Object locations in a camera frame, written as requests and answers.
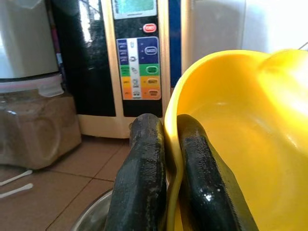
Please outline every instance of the plastic container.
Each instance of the plastic container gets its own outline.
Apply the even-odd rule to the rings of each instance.
[[[0,80],[58,72],[44,0],[0,0]]]
[[[73,97],[59,74],[0,83],[0,164],[43,168],[81,142]]]
[[[177,115],[189,114],[231,168],[260,231],[308,229],[308,52],[222,51],[194,63],[165,116],[167,231],[182,230]]]

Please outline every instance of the red button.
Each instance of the red button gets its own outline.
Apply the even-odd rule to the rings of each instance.
[[[143,31],[145,33],[153,33],[156,31],[156,29],[157,29],[157,26],[154,23],[144,24],[143,26]]]

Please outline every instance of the white wall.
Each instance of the white wall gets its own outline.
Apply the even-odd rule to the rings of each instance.
[[[222,50],[275,52],[308,41],[308,1],[194,0],[194,61]]]

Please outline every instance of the metal bowl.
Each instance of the metal bowl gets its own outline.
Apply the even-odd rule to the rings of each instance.
[[[97,198],[78,218],[71,231],[101,231],[105,226],[112,190]]]

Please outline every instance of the brown floor tile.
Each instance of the brown floor tile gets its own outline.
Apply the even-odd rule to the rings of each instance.
[[[9,178],[15,177],[19,174],[26,172],[27,169],[23,167],[13,167],[13,166],[0,166],[0,182],[8,180]]]
[[[20,173],[0,169],[2,173],[11,172],[7,174],[9,177]],[[28,183],[34,184],[28,191],[0,199],[0,230],[45,230],[89,181],[86,177],[41,170],[0,187],[0,193],[4,193]]]
[[[110,157],[123,145],[123,140],[84,136],[82,144],[60,158],[49,169],[74,175],[94,177]]]
[[[114,154],[102,170],[95,176],[95,178],[103,180],[115,180],[118,170],[121,168],[124,160],[129,154],[130,147],[128,141],[125,141],[122,148]]]
[[[66,208],[66,210],[49,226],[48,231],[70,230],[81,213],[99,196],[112,188],[113,182],[93,179]]]

